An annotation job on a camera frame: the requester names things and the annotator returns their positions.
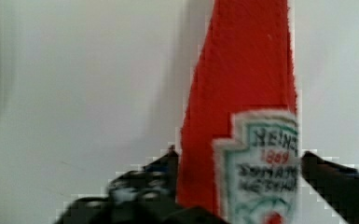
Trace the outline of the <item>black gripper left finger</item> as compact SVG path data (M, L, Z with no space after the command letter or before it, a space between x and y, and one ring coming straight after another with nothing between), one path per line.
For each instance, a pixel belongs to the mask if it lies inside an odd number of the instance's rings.
M228 224L200 206L176 201L179 156L175 147L145 165L112 180L104 197L70 203L54 224Z

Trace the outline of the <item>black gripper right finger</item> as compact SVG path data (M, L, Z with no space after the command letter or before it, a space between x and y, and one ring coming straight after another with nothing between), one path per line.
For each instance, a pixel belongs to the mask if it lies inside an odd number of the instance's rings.
M348 224L359 224L357 169L306 151L301 158L301 175Z

